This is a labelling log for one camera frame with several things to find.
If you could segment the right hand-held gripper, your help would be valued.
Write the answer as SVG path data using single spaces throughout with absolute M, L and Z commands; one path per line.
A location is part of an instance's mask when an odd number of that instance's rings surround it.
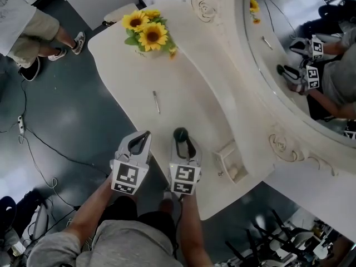
M 179 143 L 172 139 L 170 169 L 171 192 L 192 195 L 201 177 L 202 150 L 198 143 L 188 137 L 186 140 L 188 159 L 182 159 L 179 154 Z

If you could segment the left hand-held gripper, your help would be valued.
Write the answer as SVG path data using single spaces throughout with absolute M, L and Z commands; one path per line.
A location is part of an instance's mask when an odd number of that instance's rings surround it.
M 110 161 L 111 189 L 134 195 L 149 171 L 150 131 L 137 131 L 125 136 Z

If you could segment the dark green ball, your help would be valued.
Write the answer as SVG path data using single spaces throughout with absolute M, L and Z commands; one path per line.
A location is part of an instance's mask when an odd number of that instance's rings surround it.
M 178 127 L 174 130 L 173 137 L 177 143 L 183 143 L 189 138 L 189 133 L 186 128 Z

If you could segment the small cream drawer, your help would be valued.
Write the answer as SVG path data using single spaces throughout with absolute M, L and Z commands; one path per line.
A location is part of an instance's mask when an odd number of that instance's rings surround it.
M 218 176 L 226 176 L 235 185 L 238 184 L 248 173 L 243 164 L 241 152 L 234 140 L 226 143 L 220 150 L 212 153 L 214 164 L 218 170 Z M 233 181 L 228 174 L 228 169 L 236 166 L 239 172 Z

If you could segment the silver pen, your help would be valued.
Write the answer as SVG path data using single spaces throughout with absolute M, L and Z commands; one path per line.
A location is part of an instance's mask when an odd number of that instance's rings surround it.
M 153 97 L 154 97 L 154 100 L 155 100 L 157 111 L 158 111 L 159 114 L 161 114 L 161 110 L 160 110 L 160 106 L 159 106 L 159 102 L 158 102 L 156 91 L 153 91 L 152 94 L 153 94 Z

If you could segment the white vanity table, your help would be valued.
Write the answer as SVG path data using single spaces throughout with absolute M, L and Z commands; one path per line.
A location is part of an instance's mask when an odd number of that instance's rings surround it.
M 151 153 L 170 179 L 173 131 L 184 127 L 202 149 L 202 179 L 197 187 L 200 216 L 206 220 L 266 182 L 297 204 L 329 220 L 356 196 L 356 175 L 331 171 L 320 159 L 286 160 L 271 144 L 273 116 L 249 89 L 244 71 L 231 59 L 215 23 L 202 21 L 191 2 L 156 5 L 167 19 L 177 56 L 141 55 L 124 44 L 116 23 L 94 36 L 88 49 L 103 84 L 137 130 L 152 133 Z M 152 92 L 156 91 L 158 113 Z M 234 140 L 247 175 L 232 183 L 219 177 L 212 153 Z

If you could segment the person's right forearm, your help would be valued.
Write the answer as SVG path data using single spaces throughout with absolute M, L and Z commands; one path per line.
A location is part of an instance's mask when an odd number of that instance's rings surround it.
M 182 200 L 180 223 L 181 250 L 188 267 L 212 267 L 202 232 L 196 195 L 185 195 Z

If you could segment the person's left forearm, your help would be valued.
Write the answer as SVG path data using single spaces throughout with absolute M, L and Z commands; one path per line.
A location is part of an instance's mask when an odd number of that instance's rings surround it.
M 79 208 L 70 225 L 63 231 L 72 239 L 73 247 L 76 247 L 73 250 L 80 250 L 88 237 L 95 231 L 113 193 L 111 179 L 108 177 Z

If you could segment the person's black shorts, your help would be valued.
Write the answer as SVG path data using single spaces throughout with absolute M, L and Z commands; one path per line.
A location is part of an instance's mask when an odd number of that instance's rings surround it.
M 157 211 L 138 216 L 135 200 L 128 196 L 120 196 L 112 205 L 105 208 L 98 226 L 105 220 L 138 221 L 161 231 L 170 239 L 172 245 L 175 245 L 176 228 L 172 218 L 173 210 L 173 201 L 161 200 Z

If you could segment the person's grey shirt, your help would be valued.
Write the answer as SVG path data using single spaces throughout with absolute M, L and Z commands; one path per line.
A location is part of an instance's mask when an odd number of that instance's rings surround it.
M 138 221 L 106 220 L 90 251 L 82 251 L 73 234 L 49 234 L 34 246 L 27 267 L 182 267 L 172 253 L 170 239 L 158 229 Z

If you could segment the sunflower bouquet in white pot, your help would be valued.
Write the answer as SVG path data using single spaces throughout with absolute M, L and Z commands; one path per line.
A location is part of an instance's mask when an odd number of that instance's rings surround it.
M 178 47 L 170 35 L 165 19 L 158 9 L 134 10 L 123 16 L 121 24 L 126 31 L 124 44 L 135 47 L 141 55 L 168 55 L 173 59 Z

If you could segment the black white office chair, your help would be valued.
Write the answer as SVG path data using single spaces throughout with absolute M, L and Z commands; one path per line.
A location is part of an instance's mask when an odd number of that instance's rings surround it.
M 295 255 L 300 263 L 307 262 L 308 252 L 302 250 L 301 247 L 309 239 L 314 236 L 310 230 L 295 227 L 293 229 L 285 225 L 275 210 L 271 211 L 275 217 L 275 221 L 281 229 L 279 234 L 273 234 L 259 225 L 255 228 L 261 235 L 261 241 L 257 243 L 249 230 L 246 231 L 250 250 L 252 253 L 248 256 L 242 256 L 230 242 L 226 241 L 225 245 L 232 251 L 232 253 L 240 260 L 239 267 L 286 267 L 290 260 L 284 260 L 276 253 L 277 250 L 282 249 L 289 255 Z

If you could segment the black white sneaker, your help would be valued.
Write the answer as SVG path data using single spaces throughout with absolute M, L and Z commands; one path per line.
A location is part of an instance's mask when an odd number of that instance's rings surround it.
M 36 57 L 35 61 L 28 67 L 20 67 L 18 73 L 26 80 L 33 81 L 39 74 L 41 69 L 41 61 L 39 57 Z

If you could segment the oval mirror with cream frame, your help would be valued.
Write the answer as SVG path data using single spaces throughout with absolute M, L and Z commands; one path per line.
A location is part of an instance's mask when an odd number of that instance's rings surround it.
M 356 0 L 190 0 L 273 116 L 286 160 L 356 175 Z

